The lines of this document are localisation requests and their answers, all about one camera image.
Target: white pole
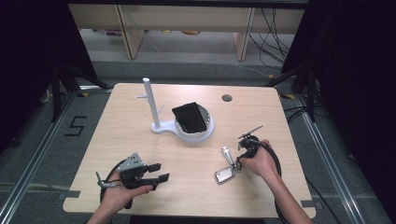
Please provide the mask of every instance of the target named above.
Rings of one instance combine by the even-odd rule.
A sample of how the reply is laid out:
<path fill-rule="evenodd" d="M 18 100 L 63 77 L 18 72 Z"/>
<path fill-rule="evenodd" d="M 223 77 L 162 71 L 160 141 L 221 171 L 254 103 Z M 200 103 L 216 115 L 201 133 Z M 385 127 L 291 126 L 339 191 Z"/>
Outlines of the white pole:
<path fill-rule="evenodd" d="M 160 119 L 158 118 L 157 106 L 155 105 L 154 95 L 152 94 L 151 84 L 148 77 L 143 78 L 143 83 L 146 88 L 146 95 L 148 96 L 149 107 L 151 108 L 152 118 L 154 119 L 155 128 L 161 127 Z"/>

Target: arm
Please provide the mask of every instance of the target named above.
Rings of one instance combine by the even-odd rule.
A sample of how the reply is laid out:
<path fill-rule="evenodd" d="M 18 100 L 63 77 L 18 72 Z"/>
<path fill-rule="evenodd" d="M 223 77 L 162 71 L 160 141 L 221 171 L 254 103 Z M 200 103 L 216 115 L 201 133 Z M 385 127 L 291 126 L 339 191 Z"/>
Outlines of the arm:
<path fill-rule="evenodd" d="M 240 161 L 254 174 L 262 177 L 273 192 L 280 211 L 289 223 L 312 223 L 312 220 L 291 195 L 288 187 L 277 173 L 275 162 L 268 151 L 259 147 L 252 159 L 241 158 Z"/>
<path fill-rule="evenodd" d="M 110 177 L 111 180 L 120 179 L 120 173 L 115 172 L 113 176 Z M 132 198 L 149 193 L 152 190 L 152 186 L 142 186 L 137 189 L 127 189 L 121 182 L 119 186 L 115 188 L 108 188 L 105 192 L 103 200 L 99 207 L 93 213 L 90 220 L 87 222 L 89 224 L 108 224 L 111 219 L 129 202 Z"/>

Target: round hole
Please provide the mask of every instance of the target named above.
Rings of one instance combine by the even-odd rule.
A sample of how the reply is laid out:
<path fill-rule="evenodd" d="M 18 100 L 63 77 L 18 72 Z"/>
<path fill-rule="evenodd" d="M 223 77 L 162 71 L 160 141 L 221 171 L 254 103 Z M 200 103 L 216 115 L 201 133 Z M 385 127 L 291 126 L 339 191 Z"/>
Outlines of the round hole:
<path fill-rule="evenodd" d="M 233 97 L 232 97 L 231 95 L 229 95 L 229 94 L 224 94 L 223 96 L 221 96 L 221 99 L 222 99 L 224 102 L 231 102 L 231 100 L 233 99 Z"/>

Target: wooden table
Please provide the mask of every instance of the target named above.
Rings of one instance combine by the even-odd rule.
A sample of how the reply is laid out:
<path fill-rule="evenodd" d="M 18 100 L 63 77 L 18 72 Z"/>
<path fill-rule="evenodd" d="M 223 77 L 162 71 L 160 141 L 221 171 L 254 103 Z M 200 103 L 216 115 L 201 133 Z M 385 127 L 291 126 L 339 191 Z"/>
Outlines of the wooden table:
<path fill-rule="evenodd" d="M 229 166 L 220 150 L 228 147 L 233 159 L 237 137 L 259 125 L 254 133 L 269 139 L 281 162 L 283 179 L 299 203 L 312 202 L 296 153 L 289 126 L 275 89 L 234 86 L 151 85 L 158 107 L 164 105 L 160 120 L 174 118 L 172 108 L 191 102 L 205 107 L 215 121 L 215 131 L 201 144 L 189 145 L 172 133 L 155 134 L 149 103 L 137 99 L 142 84 L 115 86 L 93 134 L 70 190 L 78 198 L 66 198 L 66 212 L 92 213 L 99 205 L 100 188 L 95 172 L 102 178 L 119 161 L 137 152 L 146 165 L 161 163 L 158 172 L 145 178 L 170 173 L 168 182 L 156 191 L 134 199 L 121 213 L 144 216 L 192 217 L 277 217 L 274 196 L 263 180 L 243 169 L 228 182 L 218 185 L 214 174 Z M 231 102 L 222 100 L 231 95 Z M 315 207 L 305 207 L 314 217 Z"/>

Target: white stand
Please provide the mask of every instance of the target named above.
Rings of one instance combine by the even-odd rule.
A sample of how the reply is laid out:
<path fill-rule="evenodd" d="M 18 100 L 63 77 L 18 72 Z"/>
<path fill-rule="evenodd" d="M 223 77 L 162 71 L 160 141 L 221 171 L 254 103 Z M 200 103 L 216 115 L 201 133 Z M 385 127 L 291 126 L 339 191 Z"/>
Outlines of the white stand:
<path fill-rule="evenodd" d="M 142 96 L 136 96 L 136 98 L 146 98 L 148 100 L 149 106 L 151 108 L 151 114 L 154 119 L 154 123 L 151 124 L 151 130 L 154 133 L 173 133 L 181 140 L 192 144 L 204 142 L 213 133 L 215 130 L 215 122 L 211 117 L 209 118 L 207 130 L 201 133 L 183 132 L 175 119 L 169 121 L 160 121 L 158 117 L 159 112 L 157 112 L 149 78 L 144 77 L 143 83 L 145 84 L 146 94 L 143 94 Z"/>

